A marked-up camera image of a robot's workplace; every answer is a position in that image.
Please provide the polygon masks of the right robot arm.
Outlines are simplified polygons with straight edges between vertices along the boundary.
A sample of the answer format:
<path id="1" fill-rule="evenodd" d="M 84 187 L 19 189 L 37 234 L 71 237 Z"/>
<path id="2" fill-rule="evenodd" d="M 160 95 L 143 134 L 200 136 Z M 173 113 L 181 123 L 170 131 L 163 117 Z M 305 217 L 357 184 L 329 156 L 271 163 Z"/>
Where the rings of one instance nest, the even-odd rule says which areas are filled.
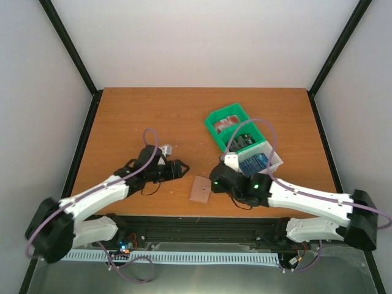
<path id="1" fill-rule="evenodd" d="M 247 177 L 223 163 L 213 168 L 209 178 L 214 193 L 226 193 L 250 208 L 288 208 L 311 214 L 310 219 L 287 222 L 287 238 L 295 243 L 329 239 L 362 251 L 377 248 L 378 215 L 363 190 L 334 194 L 306 189 L 262 173 Z"/>

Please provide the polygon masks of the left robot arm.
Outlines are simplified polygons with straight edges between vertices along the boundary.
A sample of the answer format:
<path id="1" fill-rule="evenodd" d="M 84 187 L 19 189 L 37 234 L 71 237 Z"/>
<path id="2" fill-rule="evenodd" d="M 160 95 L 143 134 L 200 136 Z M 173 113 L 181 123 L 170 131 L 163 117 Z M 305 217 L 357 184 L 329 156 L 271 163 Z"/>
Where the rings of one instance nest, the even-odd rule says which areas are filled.
<path id="1" fill-rule="evenodd" d="M 58 201 L 43 200 L 25 232 L 26 255 L 33 249 L 36 257 L 56 263 L 72 249 L 108 241 L 122 246 L 127 230 L 112 218 L 90 216 L 106 206 L 142 191 L 147 183 L 161 184 L 182 178 L 190 167 L 179 159 L 170 160 L 171 145 L 146 145 L 136 159 L 131 159 L 102 183 L 73 197 Z"/>

